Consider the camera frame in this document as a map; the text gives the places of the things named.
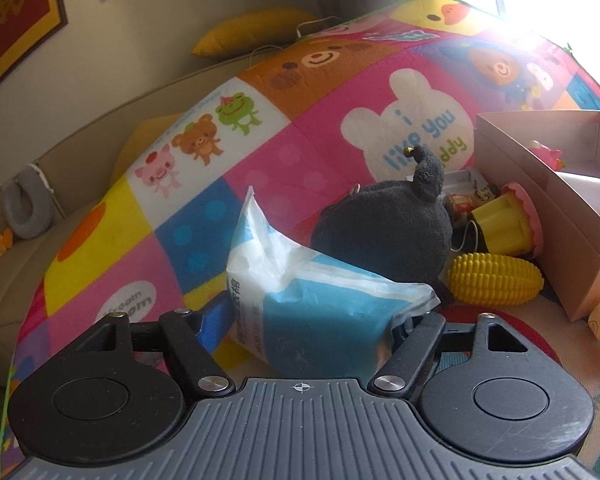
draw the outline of yellow pillow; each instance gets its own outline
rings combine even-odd
[[[126,170],[142,155],[144,150],[154,143],[182,114],[156,117],[142,121],[128,136],[125,145],[113,165],[109,185],[113,186]]]
[[[196,43],[192,54],[229,58],[248,54],[267,44],[284,45],[297,39],[300,23],[316,20],[310,12],[293,7],[270,7],[220,23]]]

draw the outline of black circular pad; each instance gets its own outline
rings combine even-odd
[[[499,378],[479,384],[474,402],[489,415],[503,420],[527,420],[544,412],[549,397],[537,384],[523,379]]]
[[[500,349],[494,326],[478,322],[471,358],[427,381],[418,398],[423,420],[452,447],[490,462],[576,453],[593,420],[589,394],[522,336],[520,346]]]
[[[9,422],[27,454],[93,466],[151,448],[174,430],[184,408],[175,381],[131,352],[68,352],[16,388]]]
[[[90,377],[60,386],[54,404],[60,413],[75,420],[98,420],[125,407],[129,391],[111,379]]]

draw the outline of crosshair symbol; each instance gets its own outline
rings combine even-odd
[[[298,384],[294,384],[292,386],[292,388],[296,392],[300,392],[301,394],[304,394],[305,392],[307,392],[308,390],[310,390],[311,388],[313,388],[313,386],[309,386],[307,383],[298,383]]]

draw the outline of brown bear print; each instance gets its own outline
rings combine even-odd
[[[305,40],[238,76],[290,120],[399,46],[344,38]]]
[[[497,86],[509,85],[520,76],[516,61],[501,50],[474,46],[467,55],[478,72]]]
[[[222,155],[224,153],[217,146],[220,142],[220,139],[216,139],[218,128],[211,119],[213,117],[210,114],[205,114],[197,123],[187,124],[184,132],[173,137],[171,145],[180,148],[182,153],[193,155],[194,160],[201,158],[205,166],[208,166],[212,154]]]

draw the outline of wall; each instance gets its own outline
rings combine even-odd
[[[315,0],[64,0],[68,25],[0,84],[0,186],[103,113],[208,64],[191,47],[221,20]]]

